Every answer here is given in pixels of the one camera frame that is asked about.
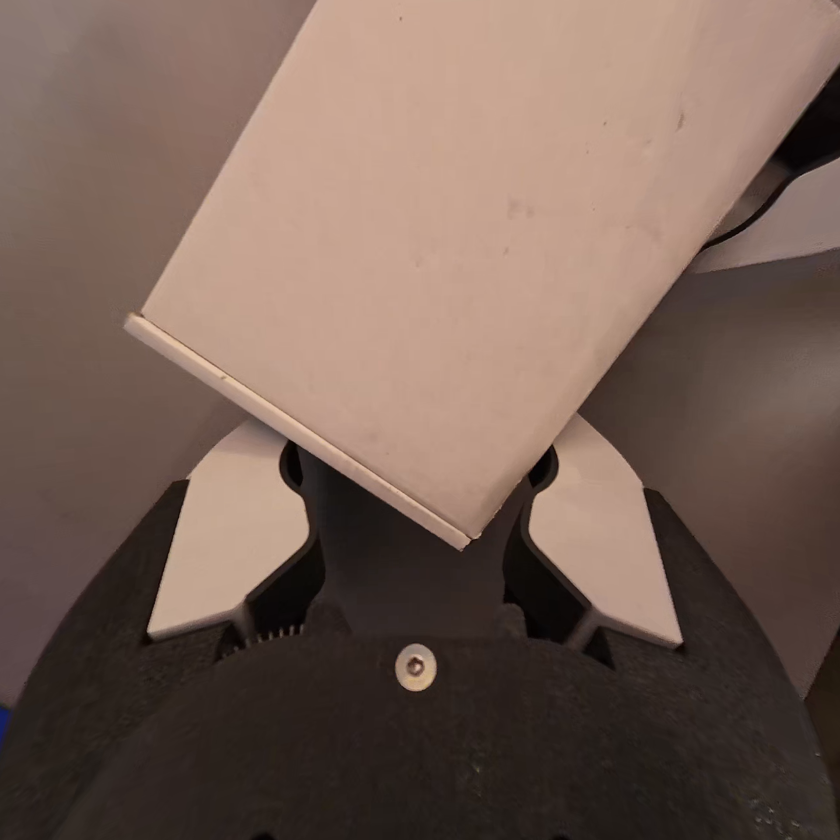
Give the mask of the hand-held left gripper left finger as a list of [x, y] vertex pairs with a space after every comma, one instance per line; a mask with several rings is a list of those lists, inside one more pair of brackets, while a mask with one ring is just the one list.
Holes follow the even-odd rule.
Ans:
[[326, 579], [297, 447], [240, 424], [187, 479], [147, 626], [154, 641], [227, 623], [246, 639], [301, 625]]

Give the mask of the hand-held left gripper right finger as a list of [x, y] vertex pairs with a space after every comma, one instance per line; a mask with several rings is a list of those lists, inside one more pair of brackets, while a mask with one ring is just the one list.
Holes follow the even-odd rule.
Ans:
[[644, 486], [574, 416], [528, 475], [506, 547], [506, 599], [529, 635], [585, 650], [599, 631], [683, 644]]

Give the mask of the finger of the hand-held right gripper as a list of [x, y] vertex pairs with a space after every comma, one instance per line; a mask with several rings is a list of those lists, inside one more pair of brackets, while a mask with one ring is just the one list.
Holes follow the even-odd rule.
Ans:
[[716, 272], [839, 248], [839, 173], [807, 172], [741, 233], [703, 250], [689, 272]]

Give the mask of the white cardboard box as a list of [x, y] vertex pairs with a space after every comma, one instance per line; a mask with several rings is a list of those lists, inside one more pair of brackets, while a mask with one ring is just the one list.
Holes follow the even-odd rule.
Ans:
[[315, 2], [125, 329], [462, 550], [837, 64], [838, 2]]

